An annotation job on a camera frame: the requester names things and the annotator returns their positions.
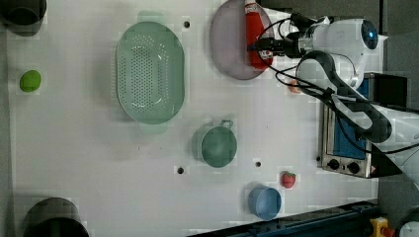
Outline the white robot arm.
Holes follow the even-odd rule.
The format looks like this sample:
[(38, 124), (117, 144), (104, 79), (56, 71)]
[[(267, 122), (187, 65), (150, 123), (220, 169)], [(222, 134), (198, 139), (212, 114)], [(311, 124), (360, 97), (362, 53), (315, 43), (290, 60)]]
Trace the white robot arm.
[(378, 46), (374, 24), (366, 19), (314, 21), (297, 14), (288, 21), (297, 30), (278, 39), (266, 29), (251, 30), (247, 50), (266, 67), (277, 55), (297, 58), (295, 86), (321, 101), (417, 184), (418, 112), (372, 102), (358, 92), (367, 60)]

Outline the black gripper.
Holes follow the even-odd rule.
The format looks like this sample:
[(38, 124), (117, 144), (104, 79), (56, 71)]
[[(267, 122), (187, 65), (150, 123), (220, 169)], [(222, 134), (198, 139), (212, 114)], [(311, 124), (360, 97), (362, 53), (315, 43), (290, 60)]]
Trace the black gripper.
[[(254, 42), (256, 47), (279, 47), (284, 44), (282, 39), (263, 38)], [(302, 58), (313, 50), (312, 38), (306, 33), (294, 32), (285, 37), (284, 51), (271, 51), (268, 49), (257, 49), (253, 45), (247, 46), (247, 51), (255, 51), (262, 57), (287, 56), (289, 58)]]

